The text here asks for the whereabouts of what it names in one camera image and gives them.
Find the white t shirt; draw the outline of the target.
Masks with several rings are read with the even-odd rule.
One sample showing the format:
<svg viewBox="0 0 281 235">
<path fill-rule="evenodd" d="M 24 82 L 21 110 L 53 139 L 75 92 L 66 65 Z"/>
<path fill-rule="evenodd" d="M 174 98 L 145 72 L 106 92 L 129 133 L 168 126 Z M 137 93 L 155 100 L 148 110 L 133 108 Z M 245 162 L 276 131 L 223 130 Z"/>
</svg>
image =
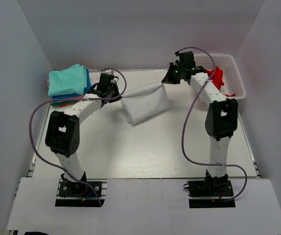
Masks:
<svg viewBox="0 0 281 235">
<path fill-rule="evenodd" d="M 125 92 L 121 104 L 127 112 L 127 122 L 135 125 L 170 108 L 161 82 L 146 84 Z"/>
</svg>

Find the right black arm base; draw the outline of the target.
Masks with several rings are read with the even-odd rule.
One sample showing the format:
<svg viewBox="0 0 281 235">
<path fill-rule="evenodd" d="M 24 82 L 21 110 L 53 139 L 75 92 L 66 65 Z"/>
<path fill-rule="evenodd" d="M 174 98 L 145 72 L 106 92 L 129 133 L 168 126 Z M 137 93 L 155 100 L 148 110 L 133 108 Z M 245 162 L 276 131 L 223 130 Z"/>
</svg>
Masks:
<svg viewBox="0 0 281 235">
<path fill-rule="evenodd" d="M 211 186 L 204 180 L 187 181 L 183 188 L 188 191 L 188 202 L 190 209 L 219 209 L 235 208 L 232 183 L 228 180 L 219 186 Z"/>
</svg>

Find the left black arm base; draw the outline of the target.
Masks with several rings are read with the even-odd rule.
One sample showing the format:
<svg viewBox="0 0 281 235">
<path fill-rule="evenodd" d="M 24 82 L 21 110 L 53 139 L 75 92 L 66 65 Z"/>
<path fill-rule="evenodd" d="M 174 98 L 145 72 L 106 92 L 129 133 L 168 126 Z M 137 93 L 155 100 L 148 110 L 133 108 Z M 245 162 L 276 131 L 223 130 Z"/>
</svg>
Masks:
<svg viewBox="0 0 281 235">
<path fill-rule="evenodd" d="M 106 199 L 107 180 L 94 179 L 88 181 L 97 193 L 97 197 L 90 187 L 80 184 L 80 188 L 70 186 L 63 180 L 59 180 L 55 206 L 56 207 L 79 207 L 99 208 Z"/>
</svg>

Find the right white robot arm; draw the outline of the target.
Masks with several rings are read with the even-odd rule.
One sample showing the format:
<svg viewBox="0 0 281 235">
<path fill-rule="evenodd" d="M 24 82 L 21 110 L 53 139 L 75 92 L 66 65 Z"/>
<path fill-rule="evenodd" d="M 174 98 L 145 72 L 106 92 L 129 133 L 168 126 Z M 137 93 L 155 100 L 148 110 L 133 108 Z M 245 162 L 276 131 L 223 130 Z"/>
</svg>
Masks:
<svg viewBox="0 0 281 235">
<path fill-rule="evenodd" d="M 230 140 L 237 129 L 238 102 L 221 93 L 217 85 L 217 66 L 207 72 L 202 66 L 197 66 L 192 51 L 182 49 L 175 53 L 177 60 L 169 64 L 164 84 L 177 85 L 182 80 L 189 83 L 207 105 L 208 112 L 205 120 L 205 130 L 210 138 L 210 158 L 208 163 L 199 163 L 191 160 L 186 153 L 184 157 L 190 163 L 205 166 L 205 190 L 210 195 L 217 195 L 223 188 L 222 182 L 228 178 L 227 154 Z"/>
</svg>

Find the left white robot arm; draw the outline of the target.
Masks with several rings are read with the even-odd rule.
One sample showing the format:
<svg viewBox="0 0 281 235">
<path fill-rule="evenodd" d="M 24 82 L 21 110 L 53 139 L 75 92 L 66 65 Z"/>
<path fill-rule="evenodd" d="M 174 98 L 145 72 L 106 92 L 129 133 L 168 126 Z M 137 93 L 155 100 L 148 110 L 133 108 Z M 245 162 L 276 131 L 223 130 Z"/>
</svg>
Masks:
<svg viewBox="0 0 281 235">
<path fill-rule="evenodd" d="M 77 150 L 80 145 L 80 125 L 105 104 L 120 100 L 118 77 L 110 72 L 100 74 L 99 82 L 91 86 L 82 99 L 64 111 L 50 114 L 45 144 L 58 158 L 64 169 L 62 179 L 71 182 L 76 195 L 87 191 L 86 173 L 82 169 Z"/>
</svg>

